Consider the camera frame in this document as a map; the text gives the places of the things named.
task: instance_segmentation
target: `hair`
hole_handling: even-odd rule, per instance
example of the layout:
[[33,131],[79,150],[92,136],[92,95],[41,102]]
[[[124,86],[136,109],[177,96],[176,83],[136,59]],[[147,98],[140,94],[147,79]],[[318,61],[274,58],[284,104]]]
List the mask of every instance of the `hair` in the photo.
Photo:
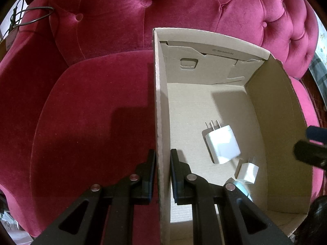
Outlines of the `hair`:
[[308,216],[295,234],[296,245],[327,244],[327,195],[313,201]]

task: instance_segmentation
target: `tag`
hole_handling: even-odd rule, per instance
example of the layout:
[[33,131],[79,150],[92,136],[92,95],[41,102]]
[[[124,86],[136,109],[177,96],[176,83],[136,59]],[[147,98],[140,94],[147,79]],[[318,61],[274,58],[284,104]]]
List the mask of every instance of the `tag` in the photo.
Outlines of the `tag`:
[[14,28],[12,31],[10,31],[10,33],[8,34],[8,36],[6,37],[6,50],[8,51],[12,44],[14,43],[15,41],[15,38],[17,37],[17,34],[18,34],[18,28],[19,27],[16,27]]
[[17,231],[18,229],[18,223],[14,218],[8,214],[7,212],[4,212],[3,215],[1,215],[0,224],[2,224],[7,232],[9,231]]

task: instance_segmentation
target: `cardboard floor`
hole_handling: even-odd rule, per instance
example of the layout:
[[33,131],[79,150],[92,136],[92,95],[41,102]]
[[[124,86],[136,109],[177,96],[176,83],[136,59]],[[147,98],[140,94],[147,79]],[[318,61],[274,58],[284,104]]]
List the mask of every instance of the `cardboard floor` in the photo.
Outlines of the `cardboard floor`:
[[[264,144],[254,107],[244,87],[233,85],[198,85],[168,83],[171,148],[179,160],[190,165],[191,171],[210,183],[224,185],[236,179],[242,163],[254,158],[259,172],[248,189],[254,203],[267,209],[267,164]],[[241,155],[225,164],[214,164],[205,135],[212,131],[209,122],[218,120],[230,125]],[[177,206],[171,198],[171,239],[192,236],[191,205]]]

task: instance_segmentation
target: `cardboard box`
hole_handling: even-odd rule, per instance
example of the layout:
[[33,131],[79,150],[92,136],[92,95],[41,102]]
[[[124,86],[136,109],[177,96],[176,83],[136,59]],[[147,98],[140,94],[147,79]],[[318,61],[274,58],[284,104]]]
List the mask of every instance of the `cardboard box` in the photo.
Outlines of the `cardboard box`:
[[[259,172],[248,190],[254,203],[290,235],[310,204],[312,170],[295,160],[306,123],[290,79],[269,51],[218,33],[153,30],[161,240],[192,244],[192,211],[171,197],[170,149],[193,173],[224,185],[254,158]],[[214,164],[205,122],[230,125],[241,155]]]

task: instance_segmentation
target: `small white charger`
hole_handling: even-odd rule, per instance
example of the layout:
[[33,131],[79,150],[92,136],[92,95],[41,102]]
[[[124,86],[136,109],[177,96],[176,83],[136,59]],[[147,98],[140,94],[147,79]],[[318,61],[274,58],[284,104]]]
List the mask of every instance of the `small white charger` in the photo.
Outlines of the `small white charger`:
[[217,126],[217,129],[215,129],[214,122],[211,121],[210,125],[213,131],[208,133],[205,139],[214,163],[224,164],[234,157],[239,156],[241,152],[231,127],[229,125],[221,127],[218,121],[217,123],[219,128]]
[[240,172],[237,175],[237,180],[246,184],[254,184],[258,174],[259,167],[251,163],[243,163]]

